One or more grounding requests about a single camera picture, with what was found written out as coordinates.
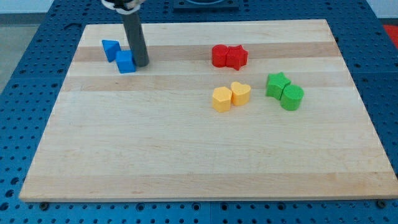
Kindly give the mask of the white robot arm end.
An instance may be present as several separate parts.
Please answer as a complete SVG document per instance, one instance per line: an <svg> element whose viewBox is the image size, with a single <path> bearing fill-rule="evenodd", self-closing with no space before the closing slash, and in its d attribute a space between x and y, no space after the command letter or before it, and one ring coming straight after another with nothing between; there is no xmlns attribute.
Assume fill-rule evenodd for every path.
<svg viewBox="0 0 398 224"><path fill-rule="evenodd" d="M130 15L141 8L146 0L101 0L103 6L121 15Z"/></svg>

